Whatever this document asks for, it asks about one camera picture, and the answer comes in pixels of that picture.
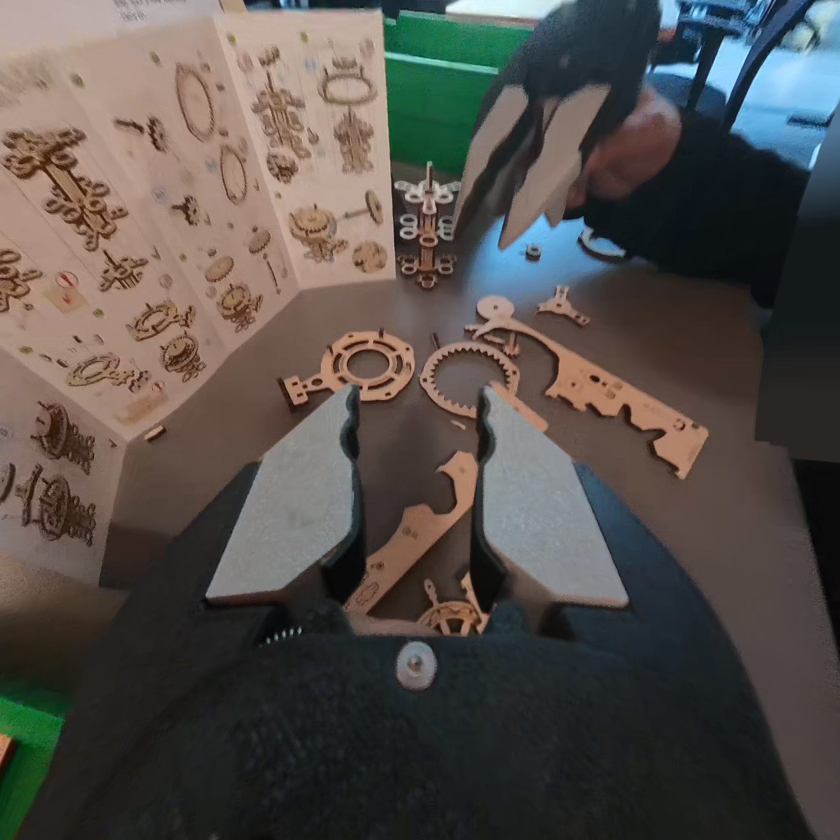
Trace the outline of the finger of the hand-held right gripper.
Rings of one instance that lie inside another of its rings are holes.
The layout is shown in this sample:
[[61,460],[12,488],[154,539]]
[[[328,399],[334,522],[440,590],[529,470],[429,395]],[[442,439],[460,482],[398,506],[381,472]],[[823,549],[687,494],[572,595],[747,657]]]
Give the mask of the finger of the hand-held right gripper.
[[542,151],[542,107],[524,86],[492,91],[496,97],[486,98],[469,144],[453,218],[457,234],[486,208],[504,216],[505,234],[524,233],[541,214],[526,181]]
[[568,195],[584,168],[581,145],[611,92],[607,84],[586,84],[564,98],[546,98],[538,110],[532,162],[511,199],[499,237],[506,249],[540,218],[558,226]]

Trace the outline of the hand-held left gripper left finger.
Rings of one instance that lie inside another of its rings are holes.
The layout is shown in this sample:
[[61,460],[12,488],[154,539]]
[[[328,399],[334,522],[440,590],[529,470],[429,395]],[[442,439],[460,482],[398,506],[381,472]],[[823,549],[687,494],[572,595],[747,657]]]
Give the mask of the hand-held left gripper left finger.
[[205,599],[346,603],[366,562],[361,389],[348,384],[265,453]]

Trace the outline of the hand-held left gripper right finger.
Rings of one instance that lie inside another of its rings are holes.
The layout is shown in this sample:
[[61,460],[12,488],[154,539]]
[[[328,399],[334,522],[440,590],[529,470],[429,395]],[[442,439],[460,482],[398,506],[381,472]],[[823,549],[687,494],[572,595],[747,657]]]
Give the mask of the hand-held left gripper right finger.
[[480,389],[476,408],[469,574],[482,610],[514,595],[541,608],[627,607],[572,458],[494,385]]

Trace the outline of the small wooden strip part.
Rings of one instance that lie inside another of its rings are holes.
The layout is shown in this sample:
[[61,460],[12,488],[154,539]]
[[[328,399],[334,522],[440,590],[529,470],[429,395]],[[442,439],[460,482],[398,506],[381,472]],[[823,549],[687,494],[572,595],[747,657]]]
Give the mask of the small wooden strip part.
[[542,434],[548,431],[549,425],[545,419],[533,411],[526,403],[520,400],[516,394],[501,383],[494,381],[490,384],[491,390],[498,394],[506,404],[513,408],[520,416],[526,419]]

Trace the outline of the person's right forearm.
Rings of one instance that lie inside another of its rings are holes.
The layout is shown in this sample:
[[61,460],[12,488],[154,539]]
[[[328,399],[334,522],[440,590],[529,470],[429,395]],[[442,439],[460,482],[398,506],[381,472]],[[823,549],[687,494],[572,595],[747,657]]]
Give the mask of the person's right forearm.
[[669,273],[745,286],[771,310],[813,169],[679,112],[681,138],[660,173],[622,200],[566,207],[563,218]]

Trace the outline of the person's right hand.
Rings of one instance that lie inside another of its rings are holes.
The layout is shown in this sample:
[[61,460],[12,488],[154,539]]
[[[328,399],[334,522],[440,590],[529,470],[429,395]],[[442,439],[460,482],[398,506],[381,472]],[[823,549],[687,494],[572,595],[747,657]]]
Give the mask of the person's right hand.
[[682,134],[677,107],[653,87],[644,86],[634,110],[591,152],[572,185],[566,206],[588,200],[618,201],[630,196],[666,167]]

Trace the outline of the green plastic bin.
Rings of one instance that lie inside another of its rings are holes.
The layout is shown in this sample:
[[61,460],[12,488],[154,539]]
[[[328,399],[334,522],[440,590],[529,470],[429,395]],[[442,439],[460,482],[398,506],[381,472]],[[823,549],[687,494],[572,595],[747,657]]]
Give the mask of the green plastic bin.
[[46,691],[8,691],[1,699],[1,733],[12,743],[2,760],[1,838],[14,839],[45,780],[70,699]]
[[431,161],[460,174],[480,104],[497,73],[488,66],[385,52],[392,162]]
[[387,52],[493,69],[504,67],[530,33],[530,27],[441,14],[402,11],[384,19]]

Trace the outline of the black office chair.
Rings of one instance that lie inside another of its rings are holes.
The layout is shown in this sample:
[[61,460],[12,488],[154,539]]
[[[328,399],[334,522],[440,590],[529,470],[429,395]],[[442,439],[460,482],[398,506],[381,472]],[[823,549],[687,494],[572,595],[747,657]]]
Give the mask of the black office chair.
[[[647,81],[684,114],[696,113],[731,130],[771,54],[792,46],[838,48],[838,2],[675,2],[677,15],[662,24]],[[714,87],[711,70],[726,40],[743,43],[747,54],[729,92]]]

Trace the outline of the wooden ship wheel part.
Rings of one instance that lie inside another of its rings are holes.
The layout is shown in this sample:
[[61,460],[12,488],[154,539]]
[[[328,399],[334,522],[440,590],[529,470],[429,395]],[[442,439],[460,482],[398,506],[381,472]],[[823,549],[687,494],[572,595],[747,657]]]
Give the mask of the wooden ship wheel part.
[[469,572],[460,582],[463,600],[441,601],[430,579],[423,584],[429,607],[416,619],[417,625],[443,636],[479,636],[485,632],[490,615],[480,608]]

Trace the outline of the three-armed wooden part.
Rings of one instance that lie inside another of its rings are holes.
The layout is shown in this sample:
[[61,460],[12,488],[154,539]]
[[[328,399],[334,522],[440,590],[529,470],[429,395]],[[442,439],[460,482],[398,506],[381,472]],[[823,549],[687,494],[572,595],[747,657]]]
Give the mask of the three-armed wooden part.
[[538,314],[553,314],[571,320],[577,326],[587,326],[591,319],[584,315],[569,300],[570,288],[568,286],[556,286],[553,296],[538,304]]

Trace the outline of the folded white instruction sheet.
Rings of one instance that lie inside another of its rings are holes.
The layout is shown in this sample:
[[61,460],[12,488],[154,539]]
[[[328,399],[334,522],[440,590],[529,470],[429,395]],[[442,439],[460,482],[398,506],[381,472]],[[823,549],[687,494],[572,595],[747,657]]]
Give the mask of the folded white instruction sheet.
[[272,435],[259,335],[395,276],[382,12],[204,24],[2,61],[3,562],[128,578]]

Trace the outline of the white printed board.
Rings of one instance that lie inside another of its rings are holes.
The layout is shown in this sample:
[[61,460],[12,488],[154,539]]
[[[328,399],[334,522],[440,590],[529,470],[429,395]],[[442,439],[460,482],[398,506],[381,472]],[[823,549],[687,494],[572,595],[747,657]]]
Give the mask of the white printed board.
[[187,35],[206,19],[247,12],[241,1],[2,1],[2,61],[37,56],[135,60],[148,38]]

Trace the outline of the long wooden side frame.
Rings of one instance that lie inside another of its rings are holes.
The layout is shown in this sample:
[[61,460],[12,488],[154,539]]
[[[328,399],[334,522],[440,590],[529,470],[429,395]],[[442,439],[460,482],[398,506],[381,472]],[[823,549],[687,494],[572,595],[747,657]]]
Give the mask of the long wooden side frame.
[[588,408],[604,417],[617,417],[627,411],[628,421],[635,428],[658,432],[652,446],[656,456],[675,471],[679,479],[686,479],[697,461],[708,430],[684,413],[640,391],[614,374],[569,350],[556,340],[541,333],[516,316],[507,322],[488,322],[465,328],[474,337],[507,330],[525,335],[539,342],[557,361],[557,374],[545,394],[564,400],[578,411]]
[[405,508],[393,535],[367,558],[362,581],[344,605],[346,613],[368,614],[473,508],[478,475],[476,458],[466,451],[458,451],[437,471],[452,482],[454,506],[443,513],[436,513],[425,503]]

